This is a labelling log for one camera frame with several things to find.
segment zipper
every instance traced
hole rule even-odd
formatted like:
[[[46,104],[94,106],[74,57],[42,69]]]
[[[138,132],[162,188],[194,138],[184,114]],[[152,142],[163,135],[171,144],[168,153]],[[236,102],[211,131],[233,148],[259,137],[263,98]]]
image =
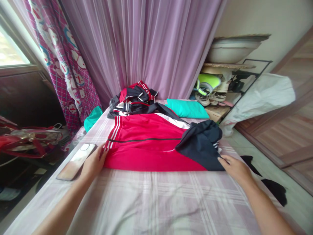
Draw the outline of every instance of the zipper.
[[[173,138],[173,139],[149,138],[149,139],[142,139],[142,140],[127,140],[127,141],[119,141],[119,140],[108,139],[108,141],[110,141],[110,142],[116,142],[116,143],[140,142],[140,141],[147,141],[147,140],[181,140],[181,138]]]

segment hand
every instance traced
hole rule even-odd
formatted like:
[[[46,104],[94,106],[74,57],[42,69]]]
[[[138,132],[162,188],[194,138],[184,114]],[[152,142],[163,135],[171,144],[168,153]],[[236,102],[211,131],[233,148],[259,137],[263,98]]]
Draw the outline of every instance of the hand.
[[[103,168],[105,157],[108,153],[107,151],[104,151],[103,154],[101,154],[104,145],[105,143],[98,146],[97,149],[86,159],[79,179],[93,181],[94,178],[100,173]]]
[[[219,162],[242,188],[257,186],[250,169],[242,161],[228,155],[222,155],[221,157],[218,157]]]

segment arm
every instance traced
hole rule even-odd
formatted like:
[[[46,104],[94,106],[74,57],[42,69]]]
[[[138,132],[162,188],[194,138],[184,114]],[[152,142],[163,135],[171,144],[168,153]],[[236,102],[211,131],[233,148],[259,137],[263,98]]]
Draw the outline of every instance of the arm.
[[[107,152],[101,156],[103,146],[98,147],[85,161],[82,173],[69,191],[44,219],[33,235],[66,234],[76,210],[94,178],[103,168]]]
[[[245,191],[263,235],[295,234],[269,197],[258,187],[250,169],[242,161],[227,155],[222,155],[218,160]]]

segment plaid bed sheet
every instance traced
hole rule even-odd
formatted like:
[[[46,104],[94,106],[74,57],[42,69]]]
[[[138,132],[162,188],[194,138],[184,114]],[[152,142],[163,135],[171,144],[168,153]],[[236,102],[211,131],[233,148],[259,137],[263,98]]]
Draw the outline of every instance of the plaid bed sheet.
[[[57,180],[84,143],[100,145],[114,126],[108,109],[15,219],[5,235],[31,234],[71,187]],[[187,122],[204,119],[185,118]],[[225,139],[221,154],[240,159]],[[263,183],[260,187],[298,234]],[[68,234],[261,234],[241,187],[226,172],[135,172],[104,169],[86,193]]]

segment phone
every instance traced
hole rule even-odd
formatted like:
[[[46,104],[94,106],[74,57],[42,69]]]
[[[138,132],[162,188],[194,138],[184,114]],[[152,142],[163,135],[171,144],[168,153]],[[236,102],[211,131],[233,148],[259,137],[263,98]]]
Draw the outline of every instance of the phone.
[[[84,144],[56,177],[58,180],[71,181],[75,178],[87,157],[95,150],[95,144]]]

